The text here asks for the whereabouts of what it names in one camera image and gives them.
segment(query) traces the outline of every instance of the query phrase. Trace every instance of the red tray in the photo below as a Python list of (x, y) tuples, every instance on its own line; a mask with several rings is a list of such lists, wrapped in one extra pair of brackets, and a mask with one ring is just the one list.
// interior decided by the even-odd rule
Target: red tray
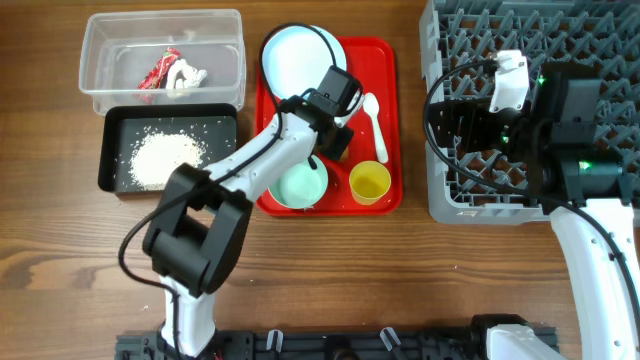
[[(351, 169), (362, 161), (377, 160), (371, 119), (363, 109), (360, 109), (347, 124), (355, 132), (349, 144), (349, 158), (341, 163), (319, 155), (329, 172), (329, 187), (324, 197), (312, 208), (292, 210), (278, 204), (269, 191), (266, 191), (256, 203), (267, 214), (273, 216), (382, 215), (395, 210), (402, 201), (402, 162), (393, 49), (384, 40), (374, 37), (339, 37), (338, 40), (347, 55), (347, 71), (360, 80), (365, 93), (375, 94), (380, 103), (378, 121), (389, 153), (389, 162), (385, 166), (391, 173), (391, 189), (371, 206), (360, 205), (351, 196), (349, 187)], [(269, 124), (274, 112), (261, 77), (258, 76), (256, 134)]]

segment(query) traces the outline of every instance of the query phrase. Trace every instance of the yellow cup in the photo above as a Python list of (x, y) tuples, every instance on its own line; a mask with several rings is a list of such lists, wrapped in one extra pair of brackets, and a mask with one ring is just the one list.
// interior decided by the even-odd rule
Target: yellow cup
[(372, 205), (391, 188), (391, 174), (377, 161), (363, 161), (349, 175), (353, 199), (361, 205)]

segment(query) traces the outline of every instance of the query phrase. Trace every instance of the white plate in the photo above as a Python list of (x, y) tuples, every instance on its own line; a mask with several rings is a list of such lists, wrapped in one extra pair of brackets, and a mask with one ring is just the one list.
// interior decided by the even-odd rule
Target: white plate
[[(326, 30), (318, 29), (336, 56), (336, 65), (347, 70), (347, 57), (338, 39)], [(333, 65), (331, 54), (315, 32), (293, 26), (275, 34), (262, 54), (264, 73), (273, 93), (280, 99), (301, 95), (308, 88), (317, 88)]]

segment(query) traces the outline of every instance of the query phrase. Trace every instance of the white spoon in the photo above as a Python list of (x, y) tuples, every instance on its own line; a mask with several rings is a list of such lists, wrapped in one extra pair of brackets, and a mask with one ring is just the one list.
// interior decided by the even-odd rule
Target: white spoon
[(380, 112), (380, 104), (378, 99), (372, 93), (367, 93), (364, 96), (364, 111), (371, 117), (371, 125), (373, 127), (373, 139), (376, 144), (376, 155), (378, 155), (378, 162), (386, 164), (389, 161), (389, 154), (387, 153), (387, 147), (384, 144), (384, 138), (382, 137), (382, 131), (380, 130), (380, 124), (378, 123), (378, 113)]

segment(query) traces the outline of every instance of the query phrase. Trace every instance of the green indicator light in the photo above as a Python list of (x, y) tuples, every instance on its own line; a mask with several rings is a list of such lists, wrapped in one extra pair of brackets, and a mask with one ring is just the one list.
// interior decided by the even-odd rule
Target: green indicator light
[(580, 161), (578, 162), (578, 166), (580, 167), (580, 170), (587, 170), (589, 168), (591, 168), (593, 164), (591, 164), (588, 161)]

